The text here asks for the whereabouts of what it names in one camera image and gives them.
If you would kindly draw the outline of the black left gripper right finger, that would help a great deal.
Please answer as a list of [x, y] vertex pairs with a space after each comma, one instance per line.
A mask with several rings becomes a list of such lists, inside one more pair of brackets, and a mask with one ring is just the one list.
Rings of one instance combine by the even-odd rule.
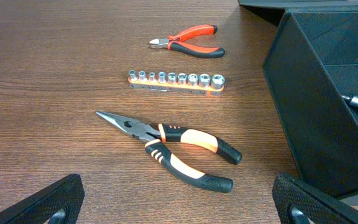
[[272, 197], [282, 223], [358, 223], [358, 210], [288, 174], [278, 174]]

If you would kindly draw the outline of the orange socket rail with sockets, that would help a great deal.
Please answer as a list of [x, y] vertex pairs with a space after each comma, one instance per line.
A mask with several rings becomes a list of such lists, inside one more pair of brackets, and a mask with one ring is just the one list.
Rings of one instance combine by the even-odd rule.
[[135, 89], [155, 91], [177, 91], [204, 96], [221, 96], [226, 79], [223, 75], [215, 74], [212, 77], [206, 73], [197, 75], [191, 73], [147, 73], [143, 70], [136, 72], [129, 70], [129, 86]]

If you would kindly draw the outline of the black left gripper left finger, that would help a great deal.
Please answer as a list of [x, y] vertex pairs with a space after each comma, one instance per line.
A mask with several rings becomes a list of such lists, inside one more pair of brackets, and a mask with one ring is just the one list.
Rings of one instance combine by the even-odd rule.
[[70, 174], [0, 212], [0, 223], [76, 223], [85, 191]]

